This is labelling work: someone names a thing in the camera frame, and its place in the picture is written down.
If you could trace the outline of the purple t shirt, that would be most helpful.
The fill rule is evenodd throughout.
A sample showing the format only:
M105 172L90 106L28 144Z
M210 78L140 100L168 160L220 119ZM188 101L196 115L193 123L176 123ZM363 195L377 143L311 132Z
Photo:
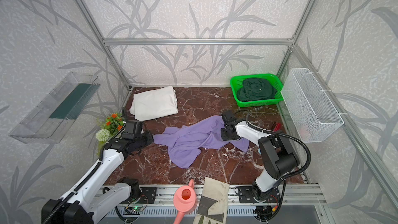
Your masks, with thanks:
M219 149L228 142L221 139L224 122L221 116L211 116L191 126L168 127L153 136L154 143L168 147L171 162L187 169L201 153L201 148Z

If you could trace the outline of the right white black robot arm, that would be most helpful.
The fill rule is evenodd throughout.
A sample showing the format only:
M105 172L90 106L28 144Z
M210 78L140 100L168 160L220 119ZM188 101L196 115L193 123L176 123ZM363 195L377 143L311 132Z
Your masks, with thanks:
M307 145L292 136L282 132L270 131L252 124L246 115L246 119L238 119L232 111L221 114L224 127L221 129L223 141L242 141L247 139L260 149L264 170L256 178L251 187L238 187L240 203L263 203L271 197L276 197L279 202L278 186L285 183L290 177L303 173L310 165L312 156ZM306 161L297 169L300 159L291 142L304 148Z

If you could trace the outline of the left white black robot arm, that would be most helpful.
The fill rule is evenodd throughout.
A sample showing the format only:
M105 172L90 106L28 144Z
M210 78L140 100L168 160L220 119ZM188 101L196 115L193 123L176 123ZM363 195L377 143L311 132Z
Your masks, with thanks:
M136 202L142 197L139 182L122 178L99 198L95 195L113 171L136 151L153 142L144 122L127 119L122 109L123 126L104 144L90 170L58 200L49 200L41 210L43 224L97 224L118 204Z

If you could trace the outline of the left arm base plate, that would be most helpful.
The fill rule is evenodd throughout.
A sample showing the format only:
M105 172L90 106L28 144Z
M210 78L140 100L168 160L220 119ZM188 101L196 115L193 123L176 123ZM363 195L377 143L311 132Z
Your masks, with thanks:
M132 203L154 204L157 187L136 187L132 189Z

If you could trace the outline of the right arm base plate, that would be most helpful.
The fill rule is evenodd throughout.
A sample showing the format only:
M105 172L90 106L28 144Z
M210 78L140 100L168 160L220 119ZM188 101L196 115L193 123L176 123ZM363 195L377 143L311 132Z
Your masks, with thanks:
M271 188L267 192L262 192L257 186L238 186L235 187L235 193L238 195L240 203L278 204L280 202L278 188Z

